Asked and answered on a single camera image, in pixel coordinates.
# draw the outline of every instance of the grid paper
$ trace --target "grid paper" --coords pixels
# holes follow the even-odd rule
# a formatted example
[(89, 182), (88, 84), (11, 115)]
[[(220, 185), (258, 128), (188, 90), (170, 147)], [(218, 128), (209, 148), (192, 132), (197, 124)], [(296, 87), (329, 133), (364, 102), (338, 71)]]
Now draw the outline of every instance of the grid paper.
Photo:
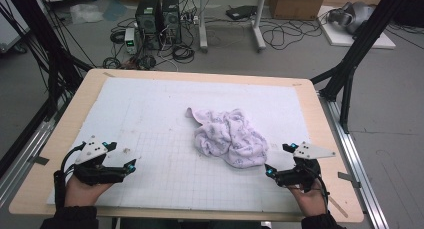
[[(289, 87), (109, 78), (74, 143), (91, 135), (116, 141), (105, 166), (137, 159), (137, 170), (115, 184), (97, 205), (224, 211), (292, 212), (291, 193), (266, 177), (263, 166), (237, 169), (194, 147), (200, 126), (188, 107), (240, 108), (268, 141), (267, 163), (279, 170), (294, 161), (282, 143), (309, 141), (296, 91)], [(78, 155), (68, 160), (75, 161)], [(48, 203), (53, 204), (53, 194)]]

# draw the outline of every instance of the wooden table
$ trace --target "wooden table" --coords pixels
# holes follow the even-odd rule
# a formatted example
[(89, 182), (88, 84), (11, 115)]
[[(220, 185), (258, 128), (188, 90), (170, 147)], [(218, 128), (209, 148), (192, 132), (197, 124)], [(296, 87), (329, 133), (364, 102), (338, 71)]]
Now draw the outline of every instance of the wooden table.
[[(212, 75), (173, 72), (145, 72), (93, 69), (85, 77), (78, 92), (56, 126), (40, 156), (50, 159), (47, 165), (34, 164), (9, 210), (14, 214), (53, 215), (54, 205), (46, 204), (53, 188), (53, 173), (58, 168), (78, 135), (79, 129), (109, 77), (144, 78), (194, 82), (220, 82), (293, 87), (298, 95), (311, 143), (337, 152), (334, 158), (320, 161), (328, 191), (331, 192), (329, 208), (338, 222), (361, 222), (363, 213), (351, 182), (338, 178), (346, 173), (330, 126), (324, 115), (316, 91), (309, 80), (253, 76)], [(229, 211), (195, 211), (173, 209), (138, 209), (99, 207), (99, 216), (156, 217), (180, 219), (232, 219), (259, 221), (299, 221), (299, 211), (293, 213), (259, 213)]]

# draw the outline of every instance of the floor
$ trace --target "floor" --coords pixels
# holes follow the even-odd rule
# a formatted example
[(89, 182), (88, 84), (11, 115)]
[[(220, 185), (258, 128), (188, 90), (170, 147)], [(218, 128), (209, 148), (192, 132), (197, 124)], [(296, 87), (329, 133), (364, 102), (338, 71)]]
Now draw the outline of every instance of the floor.
[[(255, 3), (256, 0), (237, 0), (234, 5), (234, 0), (210, 0), (205, 12), (208, 16), (225, 18), (227, 5)], [(100, 22), (68, 26), (94, 64), (100, 67), (103, 60), (111, 56), (110, 30), (118, 22), (134, 16), (135, 4), (119, 0), (70, 0), (55, 3), (54, 7), (62, 13), (76, 4), (97, 5), (107, 15), (107, 19)], [(270, 17), (267, 9), (264, 9), (263, 17)], [(325, 36), (320, 35), (305, 36), (300, 42), (281, 51), (267, 46), (265, 51), (258, 53), (247, 24), (208, 23), (207, 30), (208, 53), (199, 50), (198, 35), (193, 30), (194, 61), (175, 65), (165, 62), (155, 69), (312, 78), (337, 65), (349, 49), (330, 46)], [(349, 129), (389, 227), (424, 228), (424, 196), (421, 192), (424, 177), (420, 173), (420, 167), (424, 165), (424, 153), (420, 151), (424, 131), (424, 35), (404, 31), (395, 33), (410, 42), (386, 31), (386, 35), (396, 44), (396, 49), (372, 49), (355, 74)], [(188, 40), (188, 35), (183, 34), (183, 38)], [(286, 40), (293, 40), (290, 38), (290, 35), (285, 35)], [(69, 36), (67, 40), (73, 54), (87, 61), (77, 44)], [(275, 40), (281, 42), (282, 34), (275, 34)], [(123, 52), (118, 56), (120, 60), (126, 58), (128, 55)], [(316, 89), (323, 88), (325, 83), (317, 84)], [(46, 97), (43, 79), (30, 53), (9, 52), (1, 56), (0, 157), (13, 144)], [(39, 227), (43, 218), (11, 215), (8, 212), (13, 194), (0, 209), (0, 227)], [(110, 228), (109, 218), (101, 218), (100, 221), (101, 228)], [(367, 219), (359, 224), (344, 226), (372, 228)], [(300, 228), (300, 224), (273, 223), (273, 228)]]

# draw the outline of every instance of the table leg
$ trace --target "table leg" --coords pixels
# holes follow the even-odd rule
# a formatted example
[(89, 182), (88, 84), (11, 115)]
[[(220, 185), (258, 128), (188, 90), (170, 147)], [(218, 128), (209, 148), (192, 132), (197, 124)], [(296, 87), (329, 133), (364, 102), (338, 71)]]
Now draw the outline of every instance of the table leg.
[(205, 8), (204, 0), (200, 0), (200, 15), (199, 15), (199, 40), (200, 50), (202, 52), (208, 52), (208, 39), (206, 37), (206, 25), (205, 25)]
[(258, 52), (266, 48), (265, 41), (262, 37), (262, 32), (259, 29), (259, 23), (261, 22), (262, 10), (264, 8), (265, 0), (258, 1), (258, 10), (256, 11), (256, 19), (252, 21), (253, 32), (258, 42)]

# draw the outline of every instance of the crumpled towel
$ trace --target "crumpled towel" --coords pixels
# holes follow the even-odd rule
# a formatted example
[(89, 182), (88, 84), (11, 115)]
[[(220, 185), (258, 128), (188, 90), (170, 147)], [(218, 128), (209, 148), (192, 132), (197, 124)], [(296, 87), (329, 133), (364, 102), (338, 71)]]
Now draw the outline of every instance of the crumpled towel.
[(268, 144), (240, 109), (232, 112), (193, 110), (188, 108), (186, 117), (202, 124), (194, 131), (194, 145), (206, 156), (217, 156), (236, 168), (263, 165), (266, 162)]

